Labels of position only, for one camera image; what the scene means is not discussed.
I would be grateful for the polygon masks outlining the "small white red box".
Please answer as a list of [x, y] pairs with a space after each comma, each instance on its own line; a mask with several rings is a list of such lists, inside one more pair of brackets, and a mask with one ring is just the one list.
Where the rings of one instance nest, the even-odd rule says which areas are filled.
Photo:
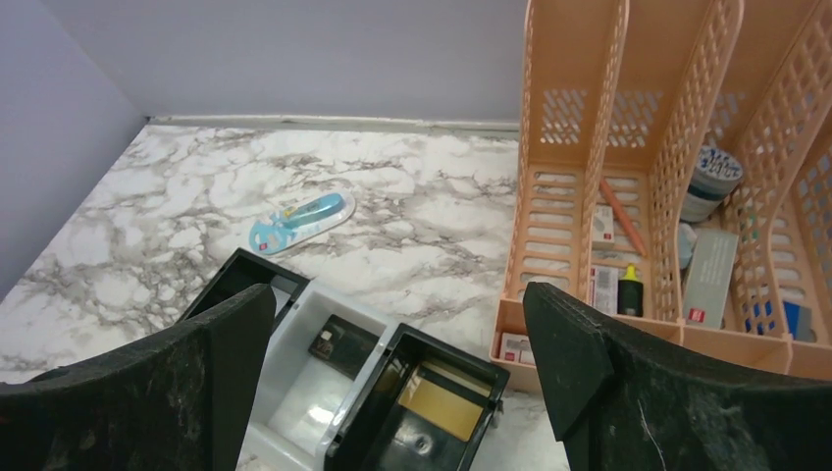
[[501, 335], [499, 358], [508, 362], [536, 365], [529, 337], [519, 334], [503, 333]]

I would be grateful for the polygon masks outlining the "blue packaged tool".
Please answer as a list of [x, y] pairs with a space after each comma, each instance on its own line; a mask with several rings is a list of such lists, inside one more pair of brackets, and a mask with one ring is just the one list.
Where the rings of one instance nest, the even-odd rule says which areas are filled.
[[248, 243], [259, 255], [274, 255], [346, 222], [356, 201], [350, 192], [334, 191], [288, 206], [254, 223]]

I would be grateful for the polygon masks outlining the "gold credit card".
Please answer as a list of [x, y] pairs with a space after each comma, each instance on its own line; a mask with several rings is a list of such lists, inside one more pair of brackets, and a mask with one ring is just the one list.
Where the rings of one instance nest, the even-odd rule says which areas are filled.
[[484, 409], [421, 377], [407, 382], [397, 403], [463, 442], [471, 440]]

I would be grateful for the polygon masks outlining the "white middle tray bin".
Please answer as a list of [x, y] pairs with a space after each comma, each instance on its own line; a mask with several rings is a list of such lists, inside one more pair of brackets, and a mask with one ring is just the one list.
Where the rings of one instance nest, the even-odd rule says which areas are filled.
[[[354, 380], [308, 352], [331, 315], [379, 337]], [[244, 450], [276, 470], [323, 469], [327, 448], [397, 326], [392, 318], [355, 298], [311, 282], [270, 338]]]

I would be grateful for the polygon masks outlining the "peach plastic file organizer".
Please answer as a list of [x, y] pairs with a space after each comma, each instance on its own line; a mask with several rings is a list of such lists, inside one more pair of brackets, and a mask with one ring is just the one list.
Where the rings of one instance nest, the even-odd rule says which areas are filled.
[[[831, 5], [827, 1], [531, 1], [524, 31], [518, 195], [492, 361], [520, 391], [534, 366], [499, 358], [525, 334], [530, 282], [590, 298], [593, 265], [634, 264], [645, 313], [630, 324], [718, 359], [831, 376]], [[731, 152], [745, 175], [714, 226], [737, 257], [721, 329], [683, 319], [676, 217], [697, 148]], [[614, 215], [592, 248], [606, 179], [649, 255]], [[754, 304], [778, 326], [747, 332]], [[812, 311], [816, 342], [786, 331], [783, 302]]]

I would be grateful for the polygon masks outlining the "grey staples box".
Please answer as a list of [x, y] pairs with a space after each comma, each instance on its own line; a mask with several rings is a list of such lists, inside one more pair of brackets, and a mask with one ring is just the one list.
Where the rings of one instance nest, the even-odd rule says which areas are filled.
[[681, 314], [688, 325], [722, 328], [738, 241], [718, 229], [698, 233], [683, 286]]

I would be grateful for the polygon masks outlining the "black credit card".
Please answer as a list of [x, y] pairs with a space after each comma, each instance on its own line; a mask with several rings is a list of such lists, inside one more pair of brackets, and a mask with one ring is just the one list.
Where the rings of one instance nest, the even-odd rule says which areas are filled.
[[337, 315], [331, 315], [312, 340], [308, 352], [354, 380], [374, 350], [379, 337]]

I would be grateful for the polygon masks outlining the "black left tray bin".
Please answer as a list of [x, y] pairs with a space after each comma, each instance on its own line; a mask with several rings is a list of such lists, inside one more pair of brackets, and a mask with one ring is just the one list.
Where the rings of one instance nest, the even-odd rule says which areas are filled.
[[271, 287], [276, 309], [272, 331], [286, 316], [310, 280], [247, 250], [238, 248], [181, 314], [179, 322], [191, 318], [254, 285]]

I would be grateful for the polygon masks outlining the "white eraser box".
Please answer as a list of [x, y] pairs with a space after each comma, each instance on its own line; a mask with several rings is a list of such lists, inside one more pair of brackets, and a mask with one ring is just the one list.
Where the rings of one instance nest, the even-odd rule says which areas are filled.
[[614, 213], [610, 206], [599, 204], [592, 220], [592, 248], [611, 249], [615, 245]]

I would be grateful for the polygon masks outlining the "blue item in organizer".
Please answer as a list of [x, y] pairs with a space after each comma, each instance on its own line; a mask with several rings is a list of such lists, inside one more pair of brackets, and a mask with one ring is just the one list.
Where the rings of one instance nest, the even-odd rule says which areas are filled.
[[[783, 302], [786, 318], [786, 331], [794, 340], [816, 342], [817, 337], [812, 327], [812, 311], [801, 304], [791, 301]], [[773, 314], [770, 301], [764, 304], [754, 304], [752, 315], [745, 320], [747, 332], [755, 332], [762, 336], [778, 326]]]

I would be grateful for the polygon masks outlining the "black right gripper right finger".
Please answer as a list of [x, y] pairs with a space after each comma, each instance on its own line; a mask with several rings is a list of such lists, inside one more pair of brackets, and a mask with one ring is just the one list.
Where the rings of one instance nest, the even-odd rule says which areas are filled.
[[831, 385], [715, 359], [549, 284], [523, 313], [574, 470], [827, 470]]

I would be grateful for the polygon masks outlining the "white barcode box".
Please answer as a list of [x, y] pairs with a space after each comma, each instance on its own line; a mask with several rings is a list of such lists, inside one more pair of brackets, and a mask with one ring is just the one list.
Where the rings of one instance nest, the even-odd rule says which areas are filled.
[[600, 265], [591, 267], [590, 301], [596, 310], [607, 315], [618, 313], [618, 280], [617, 268]]

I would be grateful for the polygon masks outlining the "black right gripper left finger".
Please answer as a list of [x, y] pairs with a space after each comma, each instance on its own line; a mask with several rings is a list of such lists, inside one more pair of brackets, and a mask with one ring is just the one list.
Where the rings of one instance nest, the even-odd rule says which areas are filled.
[[5, 470], [232, 470], [276, 314], [255, 285], [156, 334], [1, 387]]

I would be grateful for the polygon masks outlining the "yellow black highlighter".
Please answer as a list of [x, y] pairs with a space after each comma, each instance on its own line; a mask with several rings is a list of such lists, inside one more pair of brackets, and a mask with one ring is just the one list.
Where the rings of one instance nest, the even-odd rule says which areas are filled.
[[634, 264], [629, 264], [618, 280], [617, 312], [634, 317], [644, 315], [644, 284]]

